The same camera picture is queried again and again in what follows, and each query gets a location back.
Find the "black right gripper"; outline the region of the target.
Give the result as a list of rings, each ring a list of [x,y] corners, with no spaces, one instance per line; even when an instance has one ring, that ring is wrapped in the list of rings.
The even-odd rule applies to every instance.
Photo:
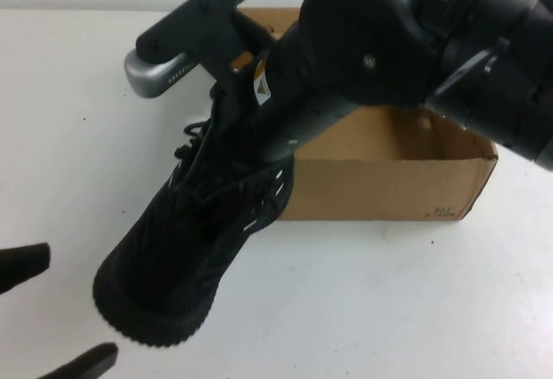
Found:
[[[252,167],[293,163],[298,145],[298,12],[233,11],[202,42],[215,77],[212,138]]]

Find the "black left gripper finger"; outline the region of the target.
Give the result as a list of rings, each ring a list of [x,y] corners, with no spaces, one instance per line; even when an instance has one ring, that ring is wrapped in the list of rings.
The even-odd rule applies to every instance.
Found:
[[[47,243],[1,249],[1,294],[48,270],[50,260],[51,250]]]
[[[77,357],[42,376],[41,379],[100,378],[115,365],[116,361],[116,355],[102,358]]]

